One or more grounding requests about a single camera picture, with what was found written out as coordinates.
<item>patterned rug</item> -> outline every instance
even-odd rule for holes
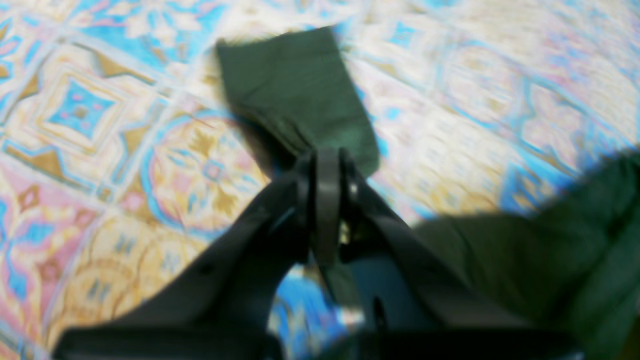
[[[412,224],[530,213],[633,146],[639,13],[636,0],[0,0],[0,357],[45,359],[66,327],[151,297],[268,184],[268,154],[225,106],[219,39],[335,25],[383,156],[370,183]],[[290,356],[358,323],[313,273],[294,269],[274,302]]]

